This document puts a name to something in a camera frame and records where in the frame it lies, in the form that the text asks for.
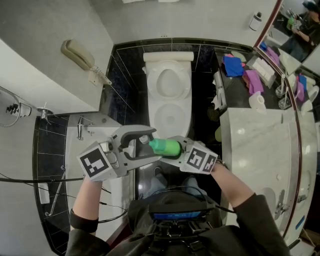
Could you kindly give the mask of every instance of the toilet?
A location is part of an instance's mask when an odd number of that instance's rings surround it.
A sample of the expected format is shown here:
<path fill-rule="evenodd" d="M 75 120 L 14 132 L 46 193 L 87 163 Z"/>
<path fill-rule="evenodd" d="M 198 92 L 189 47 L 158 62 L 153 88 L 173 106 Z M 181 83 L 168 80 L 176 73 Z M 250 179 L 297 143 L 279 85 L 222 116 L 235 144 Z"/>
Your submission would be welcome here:
<path fill-rule="evenodd" d="M 143 54 L 150 126 L 155 138 L 186 137 L 191 123 L 193 52 Z"/>

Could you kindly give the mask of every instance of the pink cloth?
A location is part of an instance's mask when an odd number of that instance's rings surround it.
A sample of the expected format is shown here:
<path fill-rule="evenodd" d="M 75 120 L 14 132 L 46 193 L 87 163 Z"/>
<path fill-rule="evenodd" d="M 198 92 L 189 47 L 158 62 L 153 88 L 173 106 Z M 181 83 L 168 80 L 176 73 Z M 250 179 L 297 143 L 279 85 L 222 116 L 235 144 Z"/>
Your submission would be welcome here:
<path fill-rule="evenodd" d="M 279 56 L 272 50 L 270 47 L 266 49 L 266 54 L 270 57 L 271 60 L 274 61 L 275 64 L 280 66 Z"/>
<path fill-rule="evenodd" d="M 255 94 L 256 92 L 264 92 L 264 87 L 260 81 L 260 77 L 256 70 L 246 70 L 244 71 L 243 76 L 249 81 L 249 93 L 250 95 Z"/>
<path fill-rule="evenodd" d="M 302 83 L 300 83 L 299 81 L 297 81 L 297 85 L 296 85 L 296 90 L 295 90 L 296 94 L 299 92 L 297 98 L 303 102 L 305 99 L 305 89 L 304 89 L 304 85 Z"/>
<path fill-rule="evenodd" d="M 232 55 L 232 54 L 230 54 L 230 53 L 226 54 L 225 56 L 227 56 L 227 57 L 231 57 L 231 58 L 234 58 L 234 57 L 235 57 L 235 56 L 233 56 L 233 55 Z"/>

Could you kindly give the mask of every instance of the black countertop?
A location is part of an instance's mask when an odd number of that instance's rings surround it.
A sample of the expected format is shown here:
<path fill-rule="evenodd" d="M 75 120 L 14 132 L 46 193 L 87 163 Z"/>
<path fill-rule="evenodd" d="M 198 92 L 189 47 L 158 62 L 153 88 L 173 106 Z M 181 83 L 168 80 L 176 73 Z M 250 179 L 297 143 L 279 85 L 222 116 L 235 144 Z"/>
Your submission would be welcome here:
<path fill-rule="evenodd" d="M 216 50 L 215 54 L 217 57 L 217 62 L 223 82 L 224 93 L 226 106 L 228 108 L 250 108 L 249 105 L 249 90 L 246 87 L 246 83 L 243 80 L 242 76 L 237 77 L 228 77 L 226 76 L 225 66 L 222 63 L 223 56 L 225 54 L 230 54 L 229 50 Z M 252 52 L 245 53 L 241 52 L 247 62 L 254 56 Z M 267 109 L 279 110 L 278 101 L 279 98 L 276 96 L 276 88 L 281 84 L 281 78 L 277 77 L 274 81 L 272 87 L 269 89 L 264 85 L 263 81 L 261 81 L 264 92 L 261 95 L 264 98 L 264 104 Z"/>

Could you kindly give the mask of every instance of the black wristband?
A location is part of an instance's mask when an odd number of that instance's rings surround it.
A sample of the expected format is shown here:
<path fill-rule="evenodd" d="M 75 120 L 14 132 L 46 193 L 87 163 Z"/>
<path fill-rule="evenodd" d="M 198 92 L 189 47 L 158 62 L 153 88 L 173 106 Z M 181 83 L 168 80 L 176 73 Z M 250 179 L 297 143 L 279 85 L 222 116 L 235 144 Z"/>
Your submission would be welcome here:
<path fill-rule="evenodd" d="M 94 233 L 97 231 L 98 228 L 98 220 L 98 218 L 95 220 L 82 218 L 76 215 L 72 209 L 70 211 L 70 225 L 77 230 L 83 230 L 88 233 Z"/>

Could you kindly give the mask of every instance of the wall-mounted phone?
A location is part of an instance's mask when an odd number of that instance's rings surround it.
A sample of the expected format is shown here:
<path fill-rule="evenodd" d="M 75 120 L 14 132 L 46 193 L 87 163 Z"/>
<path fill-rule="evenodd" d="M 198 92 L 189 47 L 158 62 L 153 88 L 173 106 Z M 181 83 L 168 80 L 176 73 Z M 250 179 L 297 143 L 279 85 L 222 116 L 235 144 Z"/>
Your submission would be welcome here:
<path fill-rule="evenodd" d="M 90 52 L 77 40 L 70 39 L 63 41 L 61 45 L 61 52 L 73 60 L 85 71 L 93 71 L 100 78 L 103 79 L 103 83 L 111 85 L 111 81 L 106 77 L 106 75 L 95 66 L 95 58 Z"/>

